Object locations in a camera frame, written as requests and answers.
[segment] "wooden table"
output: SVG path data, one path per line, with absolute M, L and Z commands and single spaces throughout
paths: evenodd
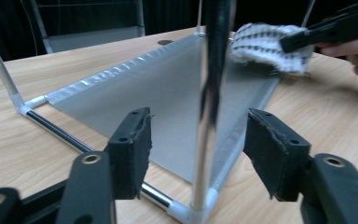
M 85 49 L 7 62 L 25 100 L 54 91 L 159 48 L 159 40 L 176 40 L 186 29 Z M 312 143 L 311 155 L 326 152 L 358 168 L 358 77 L 351 65 L 314 54 L 310 78 L 283 77 L 266 110 Z M 101 150 L 107 138 L 64 115 L 51 105 L 36 110 L 91 147 Z M 0 80 L 0 187 L 12 187 L 27 197 L 67 178 L 77 152 L 18 114 Z M 191 187 L 181 178 L 151 163 L 145 181 L 168 196 L 189 204 Z M 117 201 L 119 223 L 175 223 L 145 198 Z M 240 155 L 209 223 L 301 223 L 299 203 L 270 200 L 249 159 Z

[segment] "white and gray cloth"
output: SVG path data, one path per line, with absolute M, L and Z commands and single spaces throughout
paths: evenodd
M 244 24 L 233 36 L 230 57 L 237 63 L 267 63 L 284 73 L 305 75 L 314 46 L 285 53 L 280 39 L 306 29 L 295 25 Z

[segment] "wooden tabletop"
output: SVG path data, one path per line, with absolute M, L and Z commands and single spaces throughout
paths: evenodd
M 159 48 L 160 40 L 193 33 L 185 29 L 85 49 L 75 49 L 6 62 L 25 100 L 54 91 Z M 358 169 L 358 77 L 351 65 L 314 54 L 310 77 L 284 76 L 265 110 L 284 121 L 312 144 L 311 155 L 331 153 Z M 64 115 L 51 105 L 35 110 L 91 147 L 101 150 L 107 138 Z M 78 153 L 16 112 L 0 80 L 0 187 L 30 196 L 68 177 Z M 191 186 L 151 163 L 145 181 L 186 205 Z M 176 223 L 145 198 L 117 201 L 119 223 Z M 240 155 L 221 191 L 208 223 L 301 223 L 299 203 L 278 203 Z

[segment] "gray fabric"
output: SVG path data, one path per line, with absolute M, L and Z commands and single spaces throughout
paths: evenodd
M 149 106 L 150 160 L 192 182 L 200 98 L 203 39 L 190 35 L 47 95 L 51 104 L 110 136 L 126 115 Z M 227 62 L 213 164 L 220 189 L 243 147 L 249 107 L 262 109 L 280 76 L 261 64 Z

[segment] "checkered cloth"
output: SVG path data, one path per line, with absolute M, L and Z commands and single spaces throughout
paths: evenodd
M 305 75 L 314 46 L 285 53 L 279 42 L 285 36 L 304 31 L 306 28 L 294 25 L 267 25 L 247 23 L 233 37 L 230 57 L 238 63 L 267 63 L 285 73 Z

